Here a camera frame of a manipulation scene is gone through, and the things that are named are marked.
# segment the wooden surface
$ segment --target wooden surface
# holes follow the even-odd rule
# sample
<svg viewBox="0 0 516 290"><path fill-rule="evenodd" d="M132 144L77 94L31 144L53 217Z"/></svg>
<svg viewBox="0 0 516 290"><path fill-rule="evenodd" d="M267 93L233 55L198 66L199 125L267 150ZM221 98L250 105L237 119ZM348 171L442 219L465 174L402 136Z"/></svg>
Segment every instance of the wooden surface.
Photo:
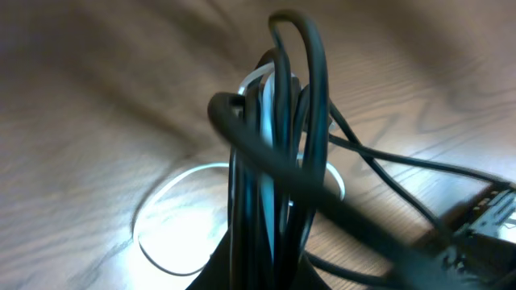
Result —
<svg viewBox="0 0 516 290"><path fill-rule="evenodd" d="M7 0L0 4L0 289L184 289L131 242L140 201L194 165L226 161L206 105L272 46L267 16L318 24L331 98L371 147L514 178L512 1ZM282 26L306 83L302 42ZM429 225L330 147L346 199L407 242ZM386 164L436 213L484 184ZM225 170L179 184L142 236L162 263L203 263L225 229ZM373 274L384 260L317 217L307 248ZM334 289L359 285L322 274Z"/></svg>

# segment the white cable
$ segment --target white cable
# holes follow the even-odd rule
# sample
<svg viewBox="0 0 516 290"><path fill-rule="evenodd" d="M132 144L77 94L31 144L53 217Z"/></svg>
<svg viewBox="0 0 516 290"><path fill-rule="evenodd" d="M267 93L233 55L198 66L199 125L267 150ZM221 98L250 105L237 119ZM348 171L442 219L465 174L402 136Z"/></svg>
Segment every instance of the white cable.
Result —
<svg viewBox="0 0 516 290"><path fill-rule="evenodd" d="M302 160L302 158L303 158L303 154L302 153L298 154L298 160L299 159ZM169 270L168 268L160 265L157 261L154 260L153 257L150 256L150 254L145 250L144 245L142 245L141 241L139 240L139 236L141 235L141 232L142 232L141 225L140 225L140 218L145 217L148 212L151 212L152 208L158 202L158 200L161 199L174 185L178 184L181 180L184 180L187 176L189 176L195 172L199 172L201 170L209 169L209 168L229 168L229 163L221 162L221 163L204 164L204 165L197 166L197 167L191 168L190 170L183 172L182 174L176 176L171 181L169 181L167 184L165 184L155 195L153 195L152 197L148 197L148 199L144 202L144 204L142 205L140 210L135 213L135 224L133 225L133 228L132 228L133 243L135 245L139 246L139 249L142 252L142 254L144 255L144 257L147 258L147 260L152 265L156 266L158 269L160 269L161 271L163 271L167 274L170 274L173 276L174 275L175 276L191 276L191 275L201 271L206 264L203 264L197 270L191 271L188 273L180 273L178 271L172 271L172 270ZM337 169L335 169L335 167L333 165L331 165L330 163L326 164L326 168L328 169L330 174L333 176L333 178L339 185L339 191L340 191L339 195L340 195L340 199L342 200L344 198L344 194L346 193L345 188L344 188L343 179L337 172Z"/></svg>
<svg viewBox="0 0 516 290"><path fill-rule="evenodd" d="M269 78L267 79L264 87L264 93L262 97L262 110L261 110L261 135L264 141L269 145L273 145L273 100L274 100L274 63L269 63L266 65L263 65L256 69L255 71L251 72L247 77L245 77L240 84L239 87L239 94L244 94L245 90L247 89L248 85L253 82L256 78L262 77L263 75L267 73L271 73ZM303 154L299 153L297 158L298 160L302 160ZM135 245L139 246L139 249L141 250L144 257L155 267L160 269L161 271L168 273L170 275L175 276L191 276L195 273L200 272L206 264L202 265L199 269L188 272L188 273L180 273L177 271L171 271L167 269L166 267L161 266L158 262L156 262L149 253L145 250L144 246L139 240L139 236L142 232L141 225L140 225L140 217L146 216L146 214L151 211L151 209L154 207L154 205L158 202L159 199L161 199L174 185L179 183L181 180L184 180L187 176L189 176L192 173L201 171L203 169L208 168L229 168L229 163L212 163L212 164L204 164L197 166L195 168L191 168L190 170L187 170L186 172L183 172L179 176L176 176L171 181L169 181L166 185L164 185L155 195L151 197L147 197L147 200L144 201L142 207L136 211L135 213L135 224L132 228L132 238L133 243ZM344 181L342 177L340 176L339 172L337 172L337 169L330 163L327 163L327 169L330 172L330 174L333 176L335 181L337 182L337 185L339 186L339 196L340 200L344 199L344 195L346 193L346 189L344 188ZM263 199L264 204L264 215L265 215L265 222L266 227L268 230L268 236L269 236L269 242L271 243L271 250L274 249L274 240L273 240L273 232L269 233L269 231L272 229L274 231L274 201L273 201L273 193L274 193L274 186L273 186L273 179L270 176L262 175L261 179L262 183L260 185L261 188L261 196Z"/></svg>
<svg viewBox="0 0 516 290"><path fill-rule="evenodd" d="M142 254L144 255L145 258L147 258L147 260L151 264L156 266L161 271L163 271L165 273L168 273L170 275L175 275L175 276L190 276L190 275L193 275L193 274L201 271L204 268L204 266L206 264L202 265L202 267L200 267L199 269L197 269L195 271L188 272L188 273L180 273L180 272L177 272L177 271L169 270L166 267L161 266L158 262L156 262L150 256L149 253L147 253L147 251L145 250L144 246L139 241L139 236L140 236L141 231L142 231L141 230L141 225L139 223L139 218L142 217L142 216L145 217L146 213L148 211L150 211L154 207L154 205L158 202L159 199L161 199L174 185L179 183L179 181L184 180L190 174L198 172L198 171L201 171L203 169L208 169L208 168L228 168L228 167L229 167L229 163L212 163L212 164L205 164L205 165L197 166L195 168L187 170L187 171L183 172L182 174L176 176L171 181L169 181L154 196L152 196L152 198L148 197L147 201L144 202L144 204L142 205L140 210L135 213L135 224L133 225L133 228L132 228L132 240L133 240L133 243L135 245L139 246L139 249L141 250Z"/></svg>
<svg viewBox="0 0 516 290"><path fill-rule="evenodd" d="M274 71L274 63L270 62L268 64L264 64L259 68L255 69L253 72L249 73L247 77L243 79L240 83L239 94L244 95L245 90L248 88L248 85L251 84L258 77L262 77L266 74L272 73Z"/></svg>

